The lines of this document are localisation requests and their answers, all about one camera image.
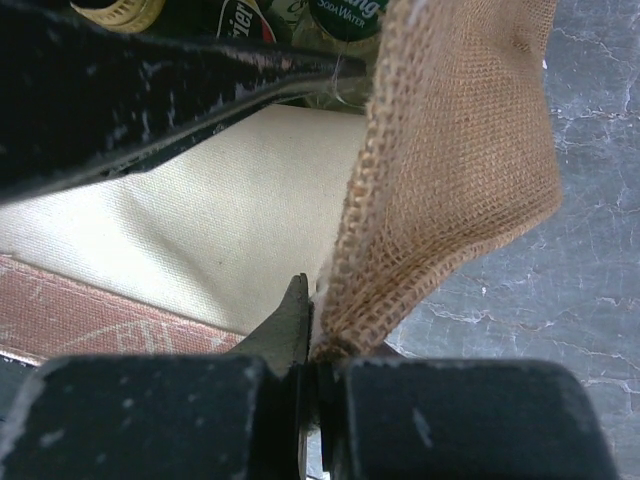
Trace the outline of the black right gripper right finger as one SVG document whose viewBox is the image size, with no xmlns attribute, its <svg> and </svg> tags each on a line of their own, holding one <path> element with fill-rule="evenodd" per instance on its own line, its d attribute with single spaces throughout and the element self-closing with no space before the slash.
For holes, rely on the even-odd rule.
<svg viewBox="0 0 640 480">
<path fill-rule="evenodd" d="M 317 370 L 335 479 L 611 479 L 594 408 L 537 360 L 359 358 Z"/>
</svg>

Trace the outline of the brown wooden board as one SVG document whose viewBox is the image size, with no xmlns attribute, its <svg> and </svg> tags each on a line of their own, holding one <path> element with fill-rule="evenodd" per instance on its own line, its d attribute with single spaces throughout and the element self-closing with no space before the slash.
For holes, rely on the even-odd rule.
<svg viewBox="0 0 640 480">
<path fill-rule="evenodd" d="M 1 354 L 224 353 L 243 337 L 1 257 Z"/>
</svg>

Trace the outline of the green perrier glass bottle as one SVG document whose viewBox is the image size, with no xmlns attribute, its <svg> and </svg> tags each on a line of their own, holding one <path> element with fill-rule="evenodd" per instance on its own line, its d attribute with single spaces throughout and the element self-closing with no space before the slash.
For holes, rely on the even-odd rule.
<svg viewBox="0 0 640 480">
<path fill-rule="evenodd" d="M 256 1 L 224 0 L 219 4 L 215 35 L 275 43 L 276 35 Z"/>
</svg>

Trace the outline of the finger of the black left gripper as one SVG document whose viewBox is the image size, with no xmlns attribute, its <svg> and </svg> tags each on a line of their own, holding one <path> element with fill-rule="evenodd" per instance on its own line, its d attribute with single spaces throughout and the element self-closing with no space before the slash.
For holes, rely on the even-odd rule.
<svg viewBox="0 0 640 480">
<path fill-rule="evenodd" d="M 357 58 L 253 39 L 108 31 L 1 5 L 1 196 L 154 169 L 266 106 L 364 77 Z"/>
</svg>

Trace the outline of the burlap canvas tote bag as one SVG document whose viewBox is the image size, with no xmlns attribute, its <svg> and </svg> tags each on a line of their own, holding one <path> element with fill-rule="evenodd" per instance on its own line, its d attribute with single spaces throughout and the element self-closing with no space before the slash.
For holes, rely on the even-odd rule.
<svg viewBox="0 0 640 480">
<path fill-rule="evenodd" d="M 552 1 L 396 1 L 365 116 L 270 107 L 150 173 L 1 211 L 1 257 L 244 335 L 290 277 L 313 359 L 369 354 L 562 200 Z"/>
</svg>

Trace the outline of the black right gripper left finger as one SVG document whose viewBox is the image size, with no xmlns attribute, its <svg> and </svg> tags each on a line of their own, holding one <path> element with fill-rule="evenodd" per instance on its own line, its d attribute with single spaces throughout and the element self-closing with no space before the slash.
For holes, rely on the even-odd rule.
<svg viewBox="0 0 640 480">
<path fill-rule="evenodd" d="M 44 363 L 2 426 L 2 477 L 304 478 L 310 320 L 298 274 L 276 310 L 225 354 Z"/>
</svg>

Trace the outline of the gold-capped glass bottle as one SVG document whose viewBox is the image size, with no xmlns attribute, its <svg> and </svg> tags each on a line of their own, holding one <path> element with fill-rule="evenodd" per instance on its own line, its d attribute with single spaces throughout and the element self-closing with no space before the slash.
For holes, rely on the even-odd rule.
<svg viewBox="0 0 640 480">
<path fill-rule="evenodd" d="M 160 16 L 165 0 L 118 0 L 96 8 L 71 1 L 71 7 L 91 22 L 113 32 L 140 33 Z"/>
</svg>

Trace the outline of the green soda water bottle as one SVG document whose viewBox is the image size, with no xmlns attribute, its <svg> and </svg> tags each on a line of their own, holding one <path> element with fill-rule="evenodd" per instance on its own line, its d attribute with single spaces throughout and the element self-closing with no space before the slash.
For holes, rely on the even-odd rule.
<svg viewBox="0 0 640 480">
<path fill-rule="evenodd" d="M 338 79 L 325 92 L 306 97 L 308 107 L 345 113 L 364 111 L 372 90 L 387 5 L 387 0 L 316 0 L 307 3 L 293 30 L 292 45 L 358 58 L 366 64 L 363 78 Z"/>
</svg>

